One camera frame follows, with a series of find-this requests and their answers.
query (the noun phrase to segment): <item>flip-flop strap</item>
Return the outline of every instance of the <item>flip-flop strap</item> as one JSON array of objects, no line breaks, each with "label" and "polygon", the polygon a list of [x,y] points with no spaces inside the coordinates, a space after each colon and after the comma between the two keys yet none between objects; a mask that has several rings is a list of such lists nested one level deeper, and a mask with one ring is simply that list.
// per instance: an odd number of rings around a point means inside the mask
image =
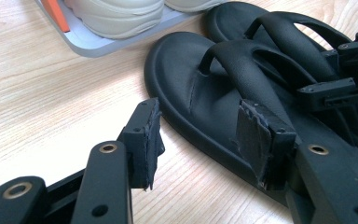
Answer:
[{"label": "flip-flop strap", "polygon": [[296,59],[318,82],[339,79],[320,50],[315,47],[315,42],[299,31],[295,26],[296,23],[315,31],[334,49],[341,44],[351,42],[344,34],[321,21],[297,13],[280,11],[258,17],[245,32],[245,36],[252,38],[263,25],[279,49]]},{"label": "flip-flop strap", "polygon": [[255,62],[254,55],[256,53],[263,58],[268,58],[268,62],[282,74],[289,86],[293,88],[289,91],[316,83],[316,80],[293,59],[251,40],[228,41],[212,46],[203,56],[199,70],[203,75],[210,75],[212,61],[216,59],[227,71],[242,98],[265,105],[279,118],[291,125],[275,90],[272,89],[268,78]]}]

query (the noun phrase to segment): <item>wooden floor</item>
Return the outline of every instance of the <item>wooden floor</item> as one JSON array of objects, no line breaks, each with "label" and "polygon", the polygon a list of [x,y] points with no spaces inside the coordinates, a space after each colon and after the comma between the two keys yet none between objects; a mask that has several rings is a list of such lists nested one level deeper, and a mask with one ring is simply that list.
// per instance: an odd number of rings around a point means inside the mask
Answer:
[{"label": "wooden floor", "polygon": [[[358,0],[253,0],[303,13],[350,38]],[[200,16],[101,58],[71,51],[35,1],[0,1],[0,185],[37,175],[47,185],[84,168],[148,98],[145,56],[174,31],[203,34]],[[290,212],[211,160],[164,120],[166,152],[152,191],[133,190],[135,223],[291,223]]]}]

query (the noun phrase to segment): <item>white shoe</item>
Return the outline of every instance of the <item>white shoe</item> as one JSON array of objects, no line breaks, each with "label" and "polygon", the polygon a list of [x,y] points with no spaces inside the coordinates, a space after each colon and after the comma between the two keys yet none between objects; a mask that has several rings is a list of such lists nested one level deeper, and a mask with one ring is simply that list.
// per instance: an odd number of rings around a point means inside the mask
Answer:
[{"label": "white shoe", "polygon": [[215,7],[226,0],[165,0],[165,5],[177,11],[196,12]]},{"label": "white shoe", "polygon": [[64,0],[94,34],[120,39],[160,23],[163,0]]}]

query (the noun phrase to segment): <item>flip-flop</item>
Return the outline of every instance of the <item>flip-flop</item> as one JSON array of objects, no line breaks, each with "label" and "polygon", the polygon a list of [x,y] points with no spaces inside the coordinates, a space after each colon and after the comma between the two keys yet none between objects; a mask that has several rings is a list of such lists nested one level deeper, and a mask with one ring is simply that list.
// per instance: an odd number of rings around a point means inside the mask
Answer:
[{"label": "flip-flop", "polygon": [[[321,21],[292,12],[268,12],[248,3],[227,2],[208,11],[204,23],[210,38],[215,42],[234,39],[257,40],[279,49],[294,59],[318,82],[353,77],[358,85],[357,68],[338,68],[338,56],[332,63],[329,62],[327,54],[324,53],[326,49],[295,26],[297,23],[309,27],[324,38],[333,49],[352,42],[340,31]],[[358,106],[328,109],[317,114],[319,119],[341,137],[358,146]]]},{"label": "flip-flop", "polygon": [[[268,79],[260,66],[264,62],[270,62],[282,76],[267,72]],[[244,160],[238,150],[239,101],[265,105],[288,129],[300,127],[300,133],[313,141],[320,137],[310,134],[312,126],[324,130],[322,123],[298,109],[289,109],[290,113],[287,109],[296,107],[291,93],[312,83],[316,80],[294,60],[251,40],[214,45],[200,35],[174,33],[162,37],[145,62],[146,88],[151,96],[159,98],[164,118],[190,143],[254,186],[260,185],[264,177],[261,171],[255,175],[252,160]],[[281,96],[275,93],[276,87]],[[328,129],[325,132],[337,137]],[[283,192],[264,192],[285,203]]]}]

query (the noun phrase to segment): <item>orange object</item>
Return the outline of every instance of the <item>orange object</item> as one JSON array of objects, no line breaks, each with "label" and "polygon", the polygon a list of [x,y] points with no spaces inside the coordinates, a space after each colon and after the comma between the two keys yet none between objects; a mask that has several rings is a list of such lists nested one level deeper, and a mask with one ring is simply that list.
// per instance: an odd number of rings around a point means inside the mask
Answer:
[{"label": "orange object", "polygon": [[63,16],[58,0],[41,0],[43,7],[50,17],[60,27],[61,31],[69,32],[69,25],[66,22],[66,18]]}]

